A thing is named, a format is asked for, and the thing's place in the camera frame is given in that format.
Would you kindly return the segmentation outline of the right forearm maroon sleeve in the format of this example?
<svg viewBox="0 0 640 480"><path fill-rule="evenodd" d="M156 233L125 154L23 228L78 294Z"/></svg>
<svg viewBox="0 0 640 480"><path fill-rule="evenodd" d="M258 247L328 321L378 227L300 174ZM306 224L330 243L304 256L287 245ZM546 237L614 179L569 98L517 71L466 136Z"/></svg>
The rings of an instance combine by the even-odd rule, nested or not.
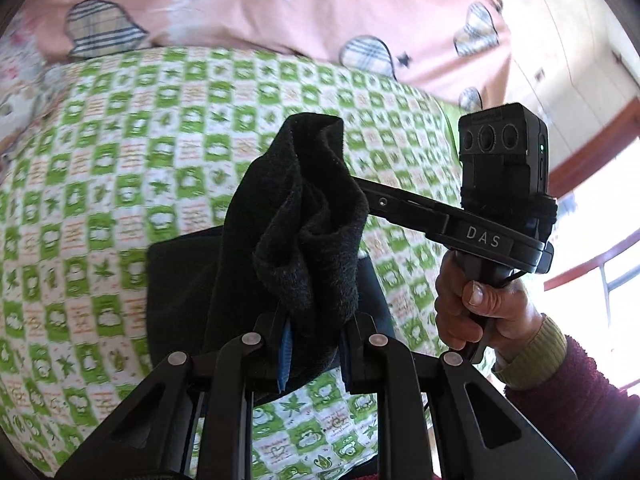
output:
<svg viewBox="0 0 640 480"><path fill-rule="evenodd" d="M506 398L581 479L639 477L639 398L617 389L551 318L494 374Z"/></svg>

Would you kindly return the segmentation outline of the right hand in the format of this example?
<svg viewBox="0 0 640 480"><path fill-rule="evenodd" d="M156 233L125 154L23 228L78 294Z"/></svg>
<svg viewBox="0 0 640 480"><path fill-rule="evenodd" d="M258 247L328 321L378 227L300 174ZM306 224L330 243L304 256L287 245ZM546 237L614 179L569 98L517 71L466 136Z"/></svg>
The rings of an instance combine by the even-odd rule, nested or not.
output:
<svg viewBox="0 0 640 480"><path fill-rule="evenodd" d="M511 362L544 322L520 280L499 289L471 281L453 252L447 252L442 260L435 287L439 338L454 350L487 336L488 347L503 361Z"/></svg>

